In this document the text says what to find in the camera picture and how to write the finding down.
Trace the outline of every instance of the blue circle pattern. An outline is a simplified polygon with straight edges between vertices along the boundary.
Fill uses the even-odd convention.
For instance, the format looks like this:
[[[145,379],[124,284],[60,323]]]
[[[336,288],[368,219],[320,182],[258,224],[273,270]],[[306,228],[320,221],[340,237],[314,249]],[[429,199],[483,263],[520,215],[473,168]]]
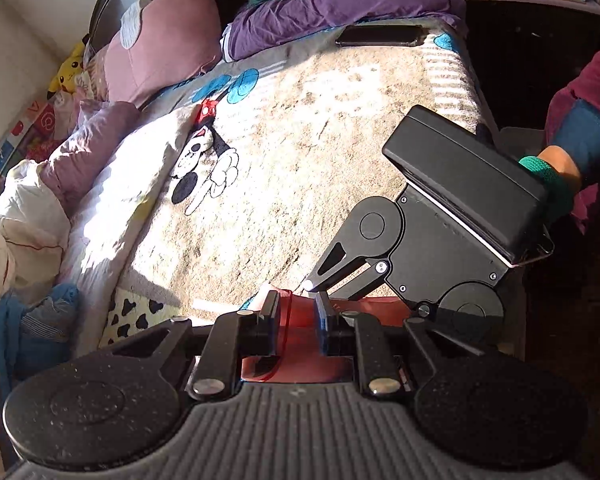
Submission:
[[[212,79],[193,95],[191,102],[195,103],[196,101],[202,101],[202,99],[208,98],[210,95],[218,92],[229,81],[231,81],[231,76],[227,74],[222,74],[221,76]]]
[[[440,48],[444,48],[445,50],[451,50],[452,52],[455,52],[456,54],[460,53],[458,48],[456,47],[456,42],[451,37],[451,35],[446,32],[444,32],[443,34],[440,34],[439,36],[436,36],[433,39],[433,43],[436,44]]]
[[[229,87],[229,93],[226,100],[229,104],[235,105],[250,94],[258,82],[260,73],[255,68],[249,68],[242,72]]]

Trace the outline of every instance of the red object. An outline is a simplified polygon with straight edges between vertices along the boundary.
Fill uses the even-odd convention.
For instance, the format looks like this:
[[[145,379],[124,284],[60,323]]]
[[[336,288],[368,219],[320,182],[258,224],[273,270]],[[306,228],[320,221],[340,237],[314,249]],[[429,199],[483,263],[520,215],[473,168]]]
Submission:
[[[37,130],[45,137],[52,136],[56,130],[56,113],[50,104],[46,104],[42,113],[35,120]]]
[[[409,308],[398,298],[367,298],[360,301],[334,301],[337,311],[357,310],[374,314],[380,323],[401,326],[409,317]],[[277,362],[259,371],[259,357],[242,360],[245,381],[273,383],[331,383],[351,377],[351,360],[325,357],[318,349],[315,332],[314,302],[280,290],[280,328],[278,329]]]
[[[11,130],[11,135],[14,137],[17,137],[22,133],[23,130],[24,130],[24,124],[22,124],[22,121],[18,121],[16,123],[16,125],[13,127],[13,130]]]
[[[43,162],[44,160],[48,160],[54,150],[62,144],[61,140],[44,140],[39,144],[31,146],[27,150],[26,158],[30,158],[30,160],[35,160],[36,162]]]
[[[213,99],[204,99],[200,103],[200,111],[196,117],[196,127],[202,128],[202,126],[208,126],[213,123],[216,118],[216,108],[218,107],[218,101]]]

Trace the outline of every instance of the metal screw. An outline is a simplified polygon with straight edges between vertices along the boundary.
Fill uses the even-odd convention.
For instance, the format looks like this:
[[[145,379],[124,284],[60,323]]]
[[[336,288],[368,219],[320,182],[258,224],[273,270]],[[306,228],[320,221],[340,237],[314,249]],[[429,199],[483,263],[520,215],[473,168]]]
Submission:
[[[374,395],[389,395],[394,394],[400,389],[399,381],[389,377],[380,377],[369,383],[369,389]]]
[[[193,392],[199,396],[219,394],[224,390],[224,383],[220,379],[200,379],[193,383]]]
[[[354,319],[358,314],[360,314],[357,310],[345,310],[341,312],[342,319],[350,326],[355,327],[356,320]]]
[[[418,307],[418,314],[420,314],[420,317],[427,317],[429,314],[431,314],[431,309],[429,308],[429,305],[426,303],[421,304]]]

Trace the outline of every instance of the pikachu plush toy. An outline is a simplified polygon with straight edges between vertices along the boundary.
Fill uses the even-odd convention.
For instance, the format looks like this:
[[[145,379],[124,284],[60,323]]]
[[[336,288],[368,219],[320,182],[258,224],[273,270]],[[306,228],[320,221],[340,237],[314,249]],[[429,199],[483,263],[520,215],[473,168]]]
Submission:
[[[60,65],[60,70],[49,83],[49,91],[47,96],[55,94],[59,90],[64,90],[72,94],[75,92],[75,81],[74,78],[77,74],[84,70],[82,65],[82,54],[84,53],[84,43],[80,42],[76,44],[74,50],[71,52],[71,56],[64,60],[64,63]]]

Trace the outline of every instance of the black handheld device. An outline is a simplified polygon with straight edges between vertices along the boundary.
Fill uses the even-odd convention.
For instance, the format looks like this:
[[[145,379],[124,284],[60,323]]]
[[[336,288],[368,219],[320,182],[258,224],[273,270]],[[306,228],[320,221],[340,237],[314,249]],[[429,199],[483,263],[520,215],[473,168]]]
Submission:
[[[337,46],[417,46],[427,32],[421,25],[349,25]]]

